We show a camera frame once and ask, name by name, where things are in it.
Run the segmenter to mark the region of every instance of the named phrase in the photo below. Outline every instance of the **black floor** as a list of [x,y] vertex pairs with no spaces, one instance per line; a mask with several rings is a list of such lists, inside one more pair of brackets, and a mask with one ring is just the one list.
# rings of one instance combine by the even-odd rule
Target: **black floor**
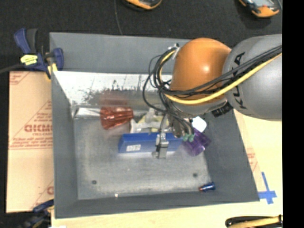
[[[148,12],[131,10],[120,0],[0,0],[0,69],[19,62],[13,34],[22,27],[38,29],[37,47],[43,46],[45,51],[50,31],[206,37],[233,47],[246,38],[282,33],[282,15],[255,19],[236,0],[163,0],[160,7]],[[8,73],[0,75],[0,104],[0,228],[10,228],[30,214],[5,214]]]

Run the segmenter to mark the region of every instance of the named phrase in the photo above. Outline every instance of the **yellow cable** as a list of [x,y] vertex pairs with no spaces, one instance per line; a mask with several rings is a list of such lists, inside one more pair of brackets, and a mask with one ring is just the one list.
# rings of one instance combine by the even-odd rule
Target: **yellow cable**
[[259,227],[259,226],[266,226],[270,224],[275,224],[280,221],[283,221],[283,215],[281,216],[275,216],[270,218],[262,218],[257,220],[251,220],[251,221],[244,221],[241,223],[233,224],[229,226],[229,228],[250,228],[250,227]]
[[179,99],[176,96],[172,96],[172,95],[166,95],[166,97],[168,97],[170,100],[177,102],[177,103],[181,103],[184,105],[193,105],[193,104],[200,104],[209,100],[212,100],[224,93],[226,93],[227,91],[231,90],[232,88],[236,87],[237,85],[239,85],[240,83],[244,82],[246,79],[248,79],[249,77],[251,77],[253,74],[255,74],[257,71],[261,70],[263,67],[265,67],[267,64],[269,64],[270,62],[272,62],[273,60],[277,59],[279,56],[281,56],[282,53],[280,53],[279,55],[273,57],[272,59],[260,64],[259,66],[255,67],[254,69],[252,69],[250,72],[248,72],[247,74],[243,75],[242,77],[240,77],[238,80],[236,80],[235,82],[233,82],[232,84],[228,85],[227,87],[219,90],[218,92],[211,94],[209,96],[206,96],[202,99],[196,99],[196,100],[183,100],[183,99]]

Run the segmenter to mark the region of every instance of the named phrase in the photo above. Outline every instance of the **blue tape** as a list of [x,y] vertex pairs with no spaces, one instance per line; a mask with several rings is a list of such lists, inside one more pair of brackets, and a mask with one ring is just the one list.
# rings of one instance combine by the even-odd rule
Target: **blue tape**
[[262,177],[264,180],[264,184],[266,186],[266,191],[258,192],[258,196],[260,199],[266,199],[267,204],[273,204],[274,203],[273,198],[277,197],[276,192],[270,191],[264,172],[262,172]]

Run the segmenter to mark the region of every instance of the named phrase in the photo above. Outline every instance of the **red plastic cup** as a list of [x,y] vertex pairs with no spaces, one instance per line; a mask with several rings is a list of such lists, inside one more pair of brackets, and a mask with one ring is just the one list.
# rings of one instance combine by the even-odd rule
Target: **red plastic cup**
[[133,110],[130,107],[102,107],[100,109],[100,122],[104,129],[111,129],[129,122],[133,118]]

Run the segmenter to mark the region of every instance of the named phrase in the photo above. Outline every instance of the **blue box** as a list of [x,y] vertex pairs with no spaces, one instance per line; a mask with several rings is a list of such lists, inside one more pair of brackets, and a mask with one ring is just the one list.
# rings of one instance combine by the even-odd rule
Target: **blue box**
[[[159,133],[125,133],[118,143],[118,152],[153,152],[157,136]],[[166,138],[169,141],[167,151],[176,151],[182,142],[182,138],[176,138],[172,133],[166,133]]]

